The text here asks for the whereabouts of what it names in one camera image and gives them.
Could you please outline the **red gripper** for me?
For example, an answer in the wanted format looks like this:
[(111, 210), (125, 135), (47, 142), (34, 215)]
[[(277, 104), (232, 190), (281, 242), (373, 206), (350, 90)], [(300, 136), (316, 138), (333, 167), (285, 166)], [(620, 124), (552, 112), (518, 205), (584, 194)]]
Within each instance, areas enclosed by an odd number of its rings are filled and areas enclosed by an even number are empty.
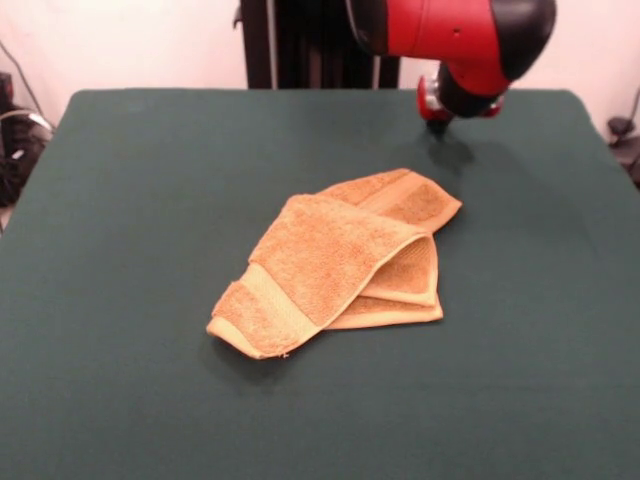
[(461, 94), (456, 94), (454, 100), (462, 102), (462, 106), (455, 105), (451, 111), (445, 107), (439, 98), (439, 83), (435, 77), (422, 76), (417, 85), (417, 107), (425, 125), (433, 135), (444, 135), (454, 118), (490, 118), (496, 116), (502, 109), (504, 96), (494, 99), (464, 100)]

